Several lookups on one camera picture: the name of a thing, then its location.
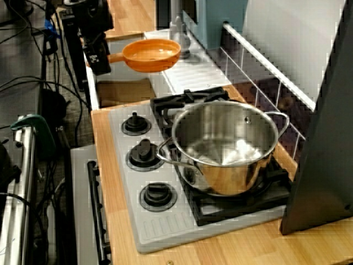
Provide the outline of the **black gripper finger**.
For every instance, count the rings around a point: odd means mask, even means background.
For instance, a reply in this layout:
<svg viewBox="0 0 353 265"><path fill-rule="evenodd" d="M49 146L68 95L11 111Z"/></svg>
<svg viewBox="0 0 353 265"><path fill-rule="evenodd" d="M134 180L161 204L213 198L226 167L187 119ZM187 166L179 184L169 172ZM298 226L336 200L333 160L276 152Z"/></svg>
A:
<svg viewBox="0 0 353 265"><path fill-rule="evenodd" d="M104 75L111 72L108 60L109 54L105 44L94 44L85 47L85 56L95 75Z"/></svg>

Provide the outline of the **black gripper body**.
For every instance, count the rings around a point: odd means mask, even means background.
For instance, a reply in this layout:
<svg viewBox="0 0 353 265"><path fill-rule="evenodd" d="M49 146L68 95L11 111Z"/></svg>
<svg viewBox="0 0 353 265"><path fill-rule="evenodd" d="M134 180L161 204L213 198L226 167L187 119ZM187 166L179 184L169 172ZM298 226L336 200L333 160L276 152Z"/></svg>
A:
<svg viewBox="0 0 353 265"><path fill-rule="evenodd" d="M85 34L81 32L81 37L83 39L84 52L106 52L109 50L104 31L93 31Z"/></svg>

